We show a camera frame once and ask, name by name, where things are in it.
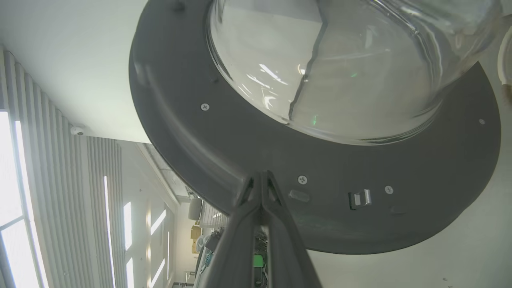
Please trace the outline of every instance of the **white wall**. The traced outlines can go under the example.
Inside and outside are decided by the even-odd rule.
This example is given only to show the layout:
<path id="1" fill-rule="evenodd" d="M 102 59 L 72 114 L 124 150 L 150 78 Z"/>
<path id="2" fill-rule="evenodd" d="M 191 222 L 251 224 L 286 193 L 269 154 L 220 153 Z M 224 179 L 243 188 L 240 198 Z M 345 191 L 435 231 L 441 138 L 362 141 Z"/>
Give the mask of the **white wall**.
<path id="1" fill-rule="evenodd" d="M 119 141 L 122 148 L 123 171 L 123 205 L 131 201 L 132 205 L 132 246 L 126 252 L 126 261 L 133 258 L 135 287 L 147 287 L 162 259 L 165 266 L 158 277 L 154 288 L 167 287 L 167 232 L 170 231 L 171 243 L 175 243 L 176 220 L 173 213 L 167 211 L 166 218 L 158 229 L 150 236 L 150 227 L 163 212 L 165 205 L 176 211 L 176 203 L 172 202 L 153 169 L 142 156 L 134 142 Z M 151 215 L 151 224 L 147 224 L 147 216 Z M 173 265 L 174 245 L 171 245 L 171 268 Z M 151 247 L 151 259 L 146 257 L 147 249 Z"/>
<path id="2" fill-rule="evenodd" d="M 195 271 L 199 254 L 192 253 L 190 229 L 195 221 L 188 218 L 190 203 L 182 203 L 178 208 L 178 226 L 176 230 L 176 269 L 174 282 L 185 282 L 184 271 Z"/>

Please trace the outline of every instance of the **white ceiling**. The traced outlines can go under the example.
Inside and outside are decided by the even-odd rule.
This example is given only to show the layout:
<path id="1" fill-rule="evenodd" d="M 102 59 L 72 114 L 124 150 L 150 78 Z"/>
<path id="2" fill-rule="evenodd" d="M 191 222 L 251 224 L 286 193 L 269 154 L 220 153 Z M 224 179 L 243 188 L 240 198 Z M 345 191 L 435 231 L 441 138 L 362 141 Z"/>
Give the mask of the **white ceiling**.
<path id="1" fill-rule="evenodd" d="M 0 43 L 86 135 L 149 142 L 128 58 L 146 0 L 0 0 Z"/>

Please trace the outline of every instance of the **corrugated wall panel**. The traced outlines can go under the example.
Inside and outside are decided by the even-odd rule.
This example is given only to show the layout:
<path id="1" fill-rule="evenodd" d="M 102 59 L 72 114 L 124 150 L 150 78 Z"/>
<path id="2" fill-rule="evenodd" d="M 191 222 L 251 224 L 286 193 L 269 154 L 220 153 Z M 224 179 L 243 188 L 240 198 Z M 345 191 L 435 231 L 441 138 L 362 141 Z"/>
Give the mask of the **corrugated wall panel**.
<path id="1" fill-rule="evenodd" d="M 99 227 L 95 231 L 94 239 L 98 250 L 100 284 L 102 288 L 113 286 L 103 189 L 103 177 L 107 176 L 115 287 L 126 287 L 121 148 L 112 139 L 94 137 L 88 138 L 87 146 L 89 151 L 91 202 L 94 209 L 93 223 L 95 227 Z"/>
<path id="2" fill-rule="evenodd" d="M 111 288 L 103 176 L 109 179 L 112 250 L 116 288 L 126 287 L 121 151 L 114 140 L 88 137 L 82 163 L 77 136 L 14 56 L 0 46 L 0 109 L 22 125 L 29 189 L 49 288 L 92 288 L 90 253 L 98 255 L 99 288 Z M 87 231 L 82 169 L 89 167 L 94 231 Z M 90 251 L 94 233 L 97 251 Z"/>

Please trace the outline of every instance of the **security camera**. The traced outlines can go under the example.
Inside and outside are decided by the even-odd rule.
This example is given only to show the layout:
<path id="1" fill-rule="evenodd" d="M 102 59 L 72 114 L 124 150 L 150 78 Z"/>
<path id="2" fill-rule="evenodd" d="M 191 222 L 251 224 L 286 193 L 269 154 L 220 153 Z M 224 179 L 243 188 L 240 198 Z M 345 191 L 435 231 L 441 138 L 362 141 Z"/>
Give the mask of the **security camera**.
<path id="1" fill-rule="evenodd" d="M 81 136 L 81 135 L 83 135 L 83 128 L 82 127 L 72 127 L 71 134 Z"/>

